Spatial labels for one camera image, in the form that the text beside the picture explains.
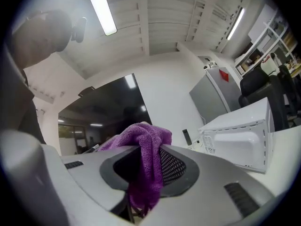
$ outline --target purple cloth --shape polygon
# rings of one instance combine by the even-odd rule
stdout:
[[[171,136],[172,133],[167,129],[137,123],[129,126],[99,149],[103,151],[123,145],[141,147],[142,163],[138,179],[130,183],[128,192],[131,204],[137,208],[144,208],[145,213],[148,209],[152,209],[160,198],[163,178],[159,148],[161,144],[171,145]]]

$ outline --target black chair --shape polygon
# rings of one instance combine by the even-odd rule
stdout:
[[[279,66],[278,78],[289,102],[291,116],[296,116],[301,107],[301,99],[297,87],[285,65]]]
[[[268,76],[261,68],[256,68],[240,81],[240,89],[242,95],[238,102],[241,107],[267,97],[273,115],[275,131],[289,128],[283,90],[277,76]]]

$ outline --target red object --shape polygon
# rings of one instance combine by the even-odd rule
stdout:
[[[224,71],[220,70],[220,74],[225,81],[229,82],[229,74],[228,73],[225,73]]]

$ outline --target white table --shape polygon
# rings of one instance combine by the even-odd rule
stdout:
[[[266,173],[246,172],[277,196],[290,188],[300,168],[301,126],[274,133],[274,153]],[[206,153],[201,141],[199,144],[195,143],[192,150]]]

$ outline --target ceiling light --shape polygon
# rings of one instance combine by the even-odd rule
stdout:
[[[135,80],[134,80],[132,74],[125,76],[125,79],[127,81],[128,86],[130,87],[130,89],[133,89],[136,87],[136,83],[135,83]]]
[[[102,124],[90,124],[90,126],[98,126],[98,127],[101,127],[103,126]]]
[[[103,27],[105,35],[109,36],[117,32],[108,1],[107,0],[91,0],[95,13],[100,24]]]
[[[237,20],[235,21],[234,23],[234,26],[232,27],[228,37],[227,37],[227,40],[230,40],[232,35],[234,34],[235,30],[237,29],[238,27],[238,24],[240,23],[240,20],[242,19],[243,15],[245,13],[245,9],[244,8],[241,8],[240,12],[239,12],[239,15],[238,15],[238,18]]]

